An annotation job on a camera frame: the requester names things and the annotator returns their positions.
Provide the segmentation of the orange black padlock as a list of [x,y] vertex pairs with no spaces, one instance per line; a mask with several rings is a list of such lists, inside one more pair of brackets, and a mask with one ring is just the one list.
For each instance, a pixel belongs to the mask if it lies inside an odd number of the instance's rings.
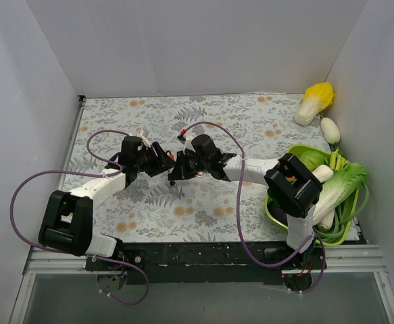
[[167,156],[168,156],[171,160],[173,160],[173,161],[175,160],[174,155],[172,154],[171,151],[167,150],[167,151],[166,151],[166,154],[167,154]]

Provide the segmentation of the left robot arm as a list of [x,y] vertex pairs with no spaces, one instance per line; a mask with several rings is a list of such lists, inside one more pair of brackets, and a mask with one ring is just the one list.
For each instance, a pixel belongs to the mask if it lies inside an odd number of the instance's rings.
[[95,209],[105,200],[127,188],[141,172],[153,177],[174,167],[174,160],[159,145],[143,136],[126,136],[118,156],[98,178],[68,192],[56,190],[49,197],[39,243],[74,256],[92,254],[111,270],[119,269],[124,253],[118,240],[94,232]]

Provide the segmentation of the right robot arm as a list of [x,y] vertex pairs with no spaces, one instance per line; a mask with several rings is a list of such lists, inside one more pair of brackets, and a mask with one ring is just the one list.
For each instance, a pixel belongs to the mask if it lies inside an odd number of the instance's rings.
[[[171,184],[195,178],[199,172],[207,172],[214,179],[238,182],[237,229],[241,244],[249,258],[261,267],[273,269],[290,264],[301,268],[311,259],[314,248],[313,213],[322,183],[292,153],[279,159],[250,159],[244,151],[240,155],[223,153],[207,134],[187,137],[182,131],[178,140],[184,148],[177,152],[176,164],[168,174]],[[240,224],[240,195],[243,182],[267,185],[271,197],[287,216],[286,259],[275,264],[265,264],[250,252],[244,240]]]

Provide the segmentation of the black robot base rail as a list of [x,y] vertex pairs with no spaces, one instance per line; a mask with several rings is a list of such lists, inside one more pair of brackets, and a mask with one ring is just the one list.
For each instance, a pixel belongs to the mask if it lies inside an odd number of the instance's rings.
[[322,249],[267,269],[253,262],[277,263],[292,250],[283,242],[250,242],[246,252],[239,242],[121,243],[114,258],[143,270],[152,284],[263,283],[281,285],[282,272],[307,277],[321,269]]

